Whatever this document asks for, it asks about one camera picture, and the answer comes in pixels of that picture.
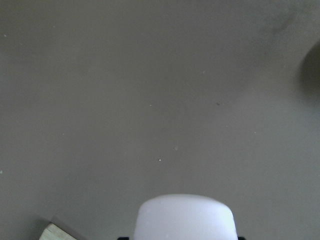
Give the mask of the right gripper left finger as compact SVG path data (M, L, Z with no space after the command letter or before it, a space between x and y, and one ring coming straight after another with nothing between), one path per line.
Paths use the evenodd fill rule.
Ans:
M133 240L133 238L130 236L119 236L117 240Z

